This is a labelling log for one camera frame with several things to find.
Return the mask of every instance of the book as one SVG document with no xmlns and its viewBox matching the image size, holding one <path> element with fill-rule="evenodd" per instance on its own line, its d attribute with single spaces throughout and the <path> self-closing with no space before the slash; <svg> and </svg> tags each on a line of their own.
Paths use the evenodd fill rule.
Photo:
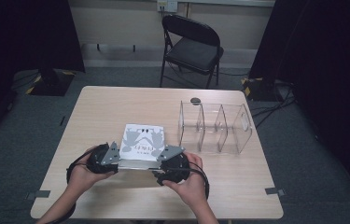
<svg viewBox="0 0 350 224">
<path fill-rule="evenodd" d="M 165 149 L 163 127 L 126 124 L 119 155 L 119 166 L 128 168 L 158 168 L 157 158 Z"/>
</svg>

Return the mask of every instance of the white book cover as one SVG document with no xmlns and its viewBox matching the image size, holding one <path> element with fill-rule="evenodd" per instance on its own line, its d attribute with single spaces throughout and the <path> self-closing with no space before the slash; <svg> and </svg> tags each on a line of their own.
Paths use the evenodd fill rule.
<svg viewBox="0 0 350 224">
<path fill-rule="evenodd" d="M 127 124 L 119 155 L 122 160 L 156 161 L 164 148 L 163 127 Z"/>
</svg>

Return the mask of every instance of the gray carpet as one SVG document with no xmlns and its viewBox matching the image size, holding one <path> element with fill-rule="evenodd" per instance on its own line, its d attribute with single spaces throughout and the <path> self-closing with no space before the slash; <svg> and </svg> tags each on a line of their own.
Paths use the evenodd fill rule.
<svg viewBox="0 0 350 224">
<path fill-rule="evenodd" d="M 14 83 L 19 93 L 14 106 L 0 122 L 0 223 L 33 223 L 29 192 L 39 190 L 81 89 L 87 85 L 158 87 L 161 69 L 87 68 L 75 76 L 64 97 L 24 94 L 34 71 L 18 73 Z M 191 74 L 176 75 L 189 78 Z M 246 69 L 221 69 L 227 74 L 245 74 Z M 211 89 L 241 90 L 242 76 L 221 75 Z M 192 79 L 204 86 L 205 78 Z M 169 79 L 167 88 L 187 88 Z M 273 102 L 249 102 L 252 114 Z M 255 117 L 260 123 L 266 114 Z M 350 177 L 341 164 L 315 140 L 310 121 L 296 104 L 272 113 L 258 127 L 273 181 L 286 192 L 280 198 L 284 216 L 279 220 L 240 220 L 232 223 L 350 223 Z M 114 223 L 69 220 L 67 223 Z"/>
</svg>

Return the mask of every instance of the person's left hand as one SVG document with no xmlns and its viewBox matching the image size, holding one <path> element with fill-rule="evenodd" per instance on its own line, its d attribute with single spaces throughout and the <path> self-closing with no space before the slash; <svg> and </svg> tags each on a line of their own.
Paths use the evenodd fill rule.
<svg viewBox="0 0 350 224">
<path fill-rule="evenodd" d="M 93 150 L 94 148 L 96 147 L 91 147 L 87 149 L 87 151 Z M 74 167 L 72 174 L 70 175 L 70 180 L 67 184 L 68 188 L 83 193 L 87 189 L 90 189 L 99 180 L 109 178 L 114 174 L 113 171 L 106 174 L 95 174 L 91 172 L 86 166 L 90 155 L 91 154 L 78 161 L 78 165 Z"/>
</svg>

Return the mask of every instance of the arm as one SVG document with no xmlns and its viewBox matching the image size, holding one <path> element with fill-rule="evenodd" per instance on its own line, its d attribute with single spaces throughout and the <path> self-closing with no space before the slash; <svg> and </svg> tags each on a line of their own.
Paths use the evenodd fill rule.
<svg viewBox="0 0 350 224">
<path fill-rule="evenodd" d="M 190 162 L 192 169 L 198 170 L 199 167 L 203 167 L 202 159 L 195 154 L 184 152 L 187 155 L 187 159 Z M 172 181 L 164 180 L 163 185 L 174 190 L 183 200 L 183 202 L 189 206 L 192 212 L 195 214 L 198 223 L 201 224 L 218 224 L 215 214 L 210 208 L 204 193 L 204 181 L 203 178 L 191 172 L 189 178 L 182 184 L 177 184 Z"/>
<path fill-rule="evenodd" d="M 96 182 L 102 179 L 109 178 L 114 172 L 107 174 L 94 174 L 84 165 L 90 155 L 82 158 L 75 166 L 70 176 L 69 183 L 59 199 L 52 205 L 52 207 L 40 218 L 36 223 L 49 223 L 63 217 L 76 203 L 77 199 L 88 189 L 90 189 Z"/>
</svg>

